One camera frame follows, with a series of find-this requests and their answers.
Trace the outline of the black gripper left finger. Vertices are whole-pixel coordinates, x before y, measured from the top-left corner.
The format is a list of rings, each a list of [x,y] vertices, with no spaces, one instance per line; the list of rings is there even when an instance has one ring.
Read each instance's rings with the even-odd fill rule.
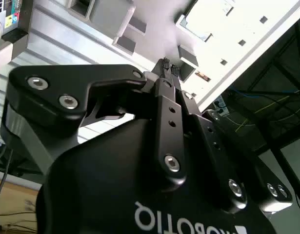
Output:
[[[43,174],[61,155],[80,174],[120,167],[173,190],[186,180],[177,70],[132,65],[22,66],[9,74],[2,137]]]

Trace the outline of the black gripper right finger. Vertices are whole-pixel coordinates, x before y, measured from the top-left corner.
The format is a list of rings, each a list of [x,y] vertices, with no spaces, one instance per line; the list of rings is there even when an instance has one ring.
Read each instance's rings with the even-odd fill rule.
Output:
[[[172,66],[171,74],[185,126],[202,146],[200,159],[211,180],[214,202],[232,214],[248,207],[251,201],[264,213],[290,207],[292,195],[280,179],[225,125],[219,114],[199,111],[192,95],[181,89],[178,67]]]

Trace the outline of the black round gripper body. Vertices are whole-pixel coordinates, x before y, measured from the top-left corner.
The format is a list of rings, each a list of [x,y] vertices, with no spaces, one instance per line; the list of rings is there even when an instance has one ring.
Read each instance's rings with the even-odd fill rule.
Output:
[[[39,234],[273,234],[253,200],[220,208],[198,135],[184,137],[187,179],[168,191],[157,174],[152,124],[127,122],[59,156],[36,203]]]

